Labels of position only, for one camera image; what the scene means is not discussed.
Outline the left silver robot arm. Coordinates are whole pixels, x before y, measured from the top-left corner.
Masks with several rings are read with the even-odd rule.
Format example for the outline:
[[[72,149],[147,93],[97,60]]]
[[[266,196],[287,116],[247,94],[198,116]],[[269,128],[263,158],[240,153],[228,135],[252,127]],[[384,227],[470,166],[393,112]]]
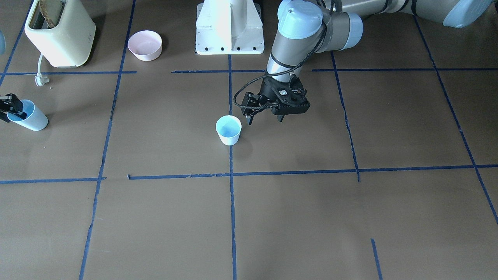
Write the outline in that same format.
[[[310,108],[299,75],[315,53],[345,50],[363,36],[363,20],[377,14],[403,12],[443,26],[462,28],[476,21],[492,0],[283,0],[279,24],[262,84],[257,94],[247,92],[234,101],[251,124],[254,116],[271,110],[281,122],[286,115]]]

